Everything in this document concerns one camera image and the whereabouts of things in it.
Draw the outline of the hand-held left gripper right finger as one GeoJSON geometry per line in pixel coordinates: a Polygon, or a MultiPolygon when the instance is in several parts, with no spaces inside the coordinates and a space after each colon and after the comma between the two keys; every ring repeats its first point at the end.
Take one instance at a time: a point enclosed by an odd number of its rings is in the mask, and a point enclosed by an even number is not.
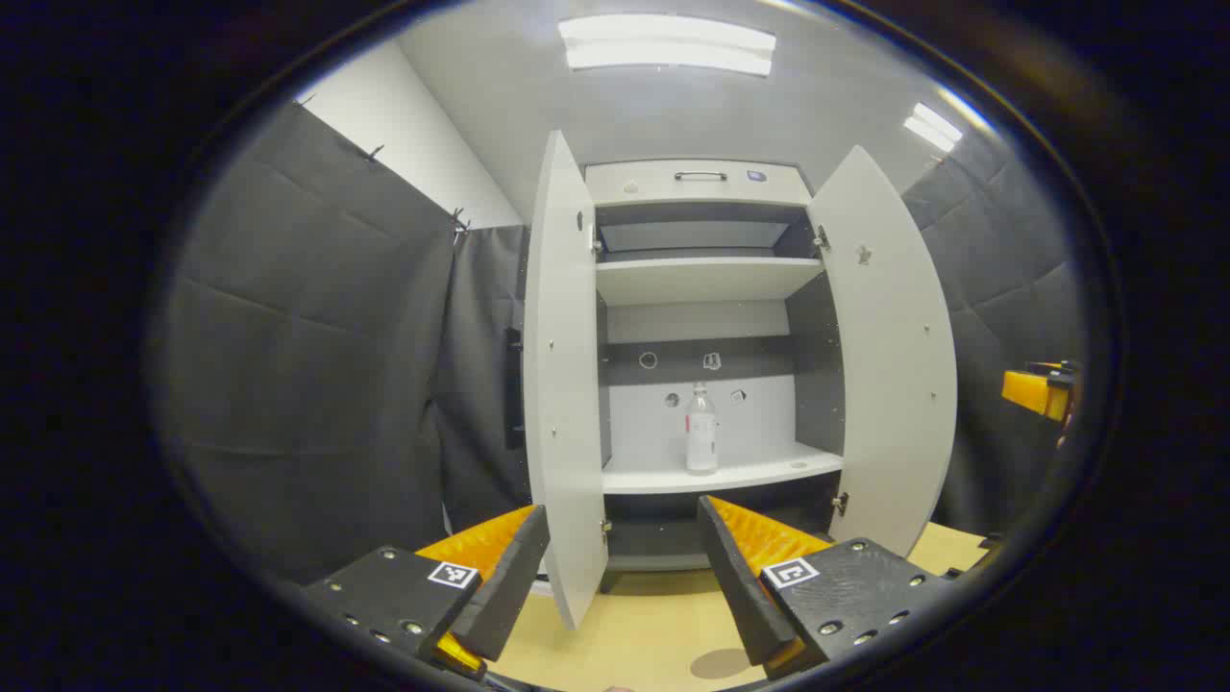
{"type": "Polygon", "coordinates": [[[866,537],[820,540],[711,495],[697,499],[696,522],[744,653],[769,680],[903,631],[963,574],[926,572],[866,537]]]}

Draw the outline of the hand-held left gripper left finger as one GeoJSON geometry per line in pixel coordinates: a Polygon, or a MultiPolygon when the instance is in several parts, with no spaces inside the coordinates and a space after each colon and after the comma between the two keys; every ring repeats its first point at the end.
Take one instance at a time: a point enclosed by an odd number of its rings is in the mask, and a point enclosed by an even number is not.
{"type": "Polygon", "coordinates": [[[418,549],[381,546],[303,594],[403,658],[480,680],[504,651],[549,543],[545,506],[520,506],[418,549]]]}

